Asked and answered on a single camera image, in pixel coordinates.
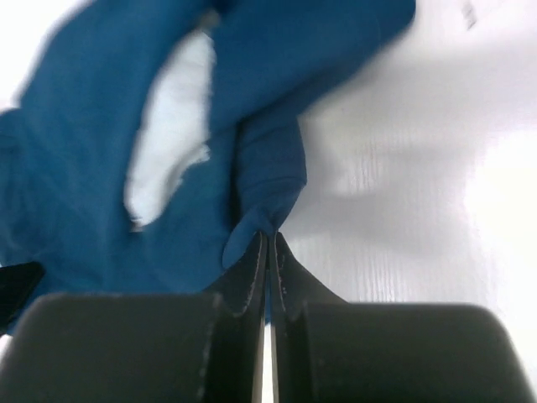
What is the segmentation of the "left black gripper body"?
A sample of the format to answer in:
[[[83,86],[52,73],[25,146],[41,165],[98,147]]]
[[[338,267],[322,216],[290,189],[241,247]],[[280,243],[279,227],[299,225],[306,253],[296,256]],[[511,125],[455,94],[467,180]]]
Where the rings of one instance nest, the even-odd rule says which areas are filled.
[[[36,262],[1,268],[0,314],[2,336],[8,333],[9,327],[19,316],[43,275],[42,266]]]

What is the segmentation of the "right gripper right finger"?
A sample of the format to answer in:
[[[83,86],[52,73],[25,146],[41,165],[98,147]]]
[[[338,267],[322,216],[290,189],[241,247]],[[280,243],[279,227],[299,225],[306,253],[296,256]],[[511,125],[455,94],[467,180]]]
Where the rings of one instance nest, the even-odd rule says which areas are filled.
[[[533,402],[511,338],[469,304],[351,303],[282,235],[268,252],[279,402]]]

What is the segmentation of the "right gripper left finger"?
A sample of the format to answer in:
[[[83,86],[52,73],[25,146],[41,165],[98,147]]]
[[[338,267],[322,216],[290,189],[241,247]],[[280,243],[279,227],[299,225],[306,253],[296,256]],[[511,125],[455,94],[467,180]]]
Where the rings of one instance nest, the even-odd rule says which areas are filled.
[[[2,359],[2,401],[260,401],[267,249],[257,234],[195,294],[39,298]]]

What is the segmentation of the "blue mickey t shirt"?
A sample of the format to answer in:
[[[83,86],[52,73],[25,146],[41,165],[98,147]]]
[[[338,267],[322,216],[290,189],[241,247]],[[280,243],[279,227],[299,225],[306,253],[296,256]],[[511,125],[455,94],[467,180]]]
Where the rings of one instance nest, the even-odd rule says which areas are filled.
[[[1,261],[38,294],[198,291],[307,182],[299,115],[413,1],[93,1],[1,116]]]

